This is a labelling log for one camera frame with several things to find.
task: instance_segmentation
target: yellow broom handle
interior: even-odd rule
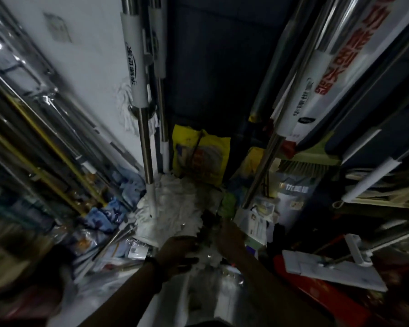
[[[60,150],[60,148],[49,138],[49,136],[38,126],[36,122],[27,114],[26,110],[12,97],[6,96],[12,105],[20,112],[20,114],[26,119],[26,121],[33,127],[33,129],[39,134],[40,137],[54,150],[54,152],[62,159],[62,161],[70,168],[71,171],[76,175],[77,179],[88,189],[89,193],[95,198],[99,203],[106,206],[106,201],[101,197],[100,194],[91,186],[91,184],[85,179],[85,177],[79,172],[76,166],[71,162],[70,159]]]
[[[6,140],[0,134],[0,143],[5,146],[12,154],[14,154],[22,163],[27,165],[36,175],[38,175],[42,181],[45,182],[56,194],[63,198],[72,208],[74,208],[81,216],[85,216],[86,213],[79,207],[75,202],[73,202],[63,191],[61,191],[53,182],[50,181],[47,175],[45,175],[43,170],[40,170],[29,161],[20,151],[17,150],[8,140]]]

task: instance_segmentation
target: yellow bag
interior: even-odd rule
[[[175,125],[173,130],[173,170],[178,175],[221,185],[230,153],[230,138],[209,135],[205,130]]]

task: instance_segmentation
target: wristband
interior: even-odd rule
[[[158,294],[162,289],[162,283],[164,283],[164,269],[154,257],[147,256],[144,262],[150,263],[154,267],[155,293]]]

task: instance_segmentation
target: white mop head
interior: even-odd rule
[[[150,90],[150,85],[147,84],[147,93],[149,98],[149,103],[152,101],[152,95]],[[138,128],[138,120],[129,111],[129,105],[133,105],[132,89],[130,87],[129,77],[124,77],[121,83],[115,88],[115,98],[116,107],[119,114],[120,124],[124,127],[126,131],[133,132],[134,135],[140,136]],[[149,119],[149,133],[152,136],[156,128],[159,126],[159,121],[157,118],[157,113],[154,112],[153,116]]]

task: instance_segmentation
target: person's right hand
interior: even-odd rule
[[[217,237],[217,248],[220,254],[230,263],[237,264],[240,259],[248,255],[244,240],[243,231],[233,221],[223,218]]]

